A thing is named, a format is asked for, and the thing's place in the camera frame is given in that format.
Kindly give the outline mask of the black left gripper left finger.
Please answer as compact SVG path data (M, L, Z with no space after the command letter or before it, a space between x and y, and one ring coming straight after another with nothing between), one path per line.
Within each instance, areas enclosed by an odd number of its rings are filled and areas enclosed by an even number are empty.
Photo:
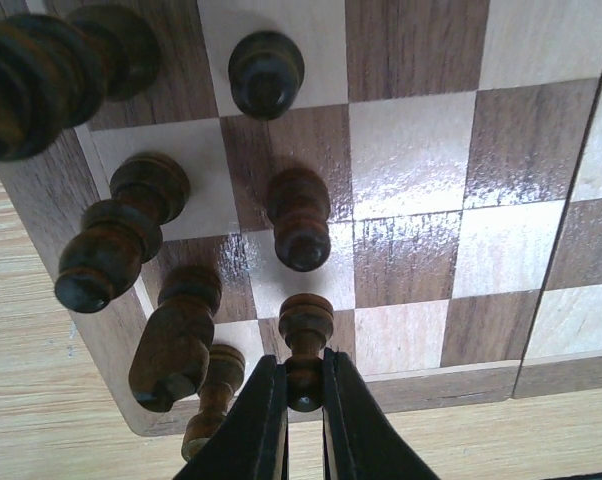
M230 401L215 435L176 474L178 479L287 479L285 367L262 357Z

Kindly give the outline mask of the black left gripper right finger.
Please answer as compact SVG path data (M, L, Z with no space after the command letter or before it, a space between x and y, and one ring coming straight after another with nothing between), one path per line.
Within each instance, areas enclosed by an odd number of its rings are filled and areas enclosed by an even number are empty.
M435 479L392 427L348 354L324 350L323 458L326 479Z

